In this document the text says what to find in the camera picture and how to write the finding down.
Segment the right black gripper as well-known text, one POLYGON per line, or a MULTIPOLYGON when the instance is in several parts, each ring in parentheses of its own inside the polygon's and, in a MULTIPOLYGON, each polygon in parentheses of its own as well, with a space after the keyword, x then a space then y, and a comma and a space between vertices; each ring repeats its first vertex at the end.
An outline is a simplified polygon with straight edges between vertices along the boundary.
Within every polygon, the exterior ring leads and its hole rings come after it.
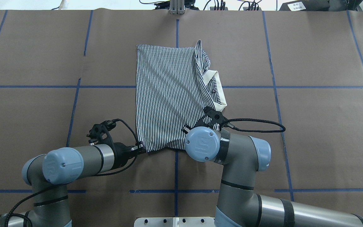
POLYGON ((196 127, 207 127, 217 131, 221 131, 223 128, 221 124, 228 119, 223 116, 222 112, 216 111, 212 107, 205 107, 203 109, 204 115, 197 120, 197 122, 190 127, 189 125, 185 124, 182 128, 182 132, 187 134, 190 130, 196 127))

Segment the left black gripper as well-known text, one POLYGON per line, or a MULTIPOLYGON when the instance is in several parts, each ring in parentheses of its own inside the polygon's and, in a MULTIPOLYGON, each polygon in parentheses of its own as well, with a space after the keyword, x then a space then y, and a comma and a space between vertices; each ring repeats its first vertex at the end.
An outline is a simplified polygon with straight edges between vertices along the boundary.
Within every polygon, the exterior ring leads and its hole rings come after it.
POLYGON ((138 144, 136 144, 133 147, 124 145, 123 143, 120 142, 116 142, 113 145, 114 145, 113 152, 115 155, 115 160, 112 169, 118 169, 124 167, 127 164, 127 162, 130 159, 135 158, 136 155, 147 153, 147 149, 143 144, 143 142, 138 142, 138 144))

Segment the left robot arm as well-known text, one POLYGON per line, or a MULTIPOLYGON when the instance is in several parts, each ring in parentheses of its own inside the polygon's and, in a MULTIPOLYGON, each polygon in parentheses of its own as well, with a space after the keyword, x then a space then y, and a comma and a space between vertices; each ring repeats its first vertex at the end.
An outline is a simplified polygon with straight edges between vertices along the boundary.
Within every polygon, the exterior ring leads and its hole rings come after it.
POLYGON ((32 195, 0 215, 0 227, 70 227, 67 185, 82 178, 108 176, 128 168, 127 162, 146 153, 142 144, 96 144, 58 148, 25 163, 22 178, 32 195))

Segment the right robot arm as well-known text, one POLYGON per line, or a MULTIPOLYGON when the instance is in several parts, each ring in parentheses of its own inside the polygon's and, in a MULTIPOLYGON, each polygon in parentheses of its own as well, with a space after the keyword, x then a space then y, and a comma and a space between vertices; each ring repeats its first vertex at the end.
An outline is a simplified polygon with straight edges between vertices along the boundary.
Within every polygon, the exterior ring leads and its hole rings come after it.
POLYGON ((271 147, 267 141, 230 133, 241 131, 233 122, 261 122, 255 118, 225 118, 211 107, 193 127, 184 125, 184 146, 196 161, 223 165, 219 197, 214 218, 216 227, 363 227, 363 216, 310 206, 254 192, 256 173, 268 169, 271 147))

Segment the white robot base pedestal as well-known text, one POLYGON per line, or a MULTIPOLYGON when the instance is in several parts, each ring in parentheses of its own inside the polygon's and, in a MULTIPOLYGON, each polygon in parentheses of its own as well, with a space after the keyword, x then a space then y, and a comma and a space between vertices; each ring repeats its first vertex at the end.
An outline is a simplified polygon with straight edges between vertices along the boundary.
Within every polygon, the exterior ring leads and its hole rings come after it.
POLYGON ((214 227, 213 217, 146 217, 137 218, 134 227, 214 227))

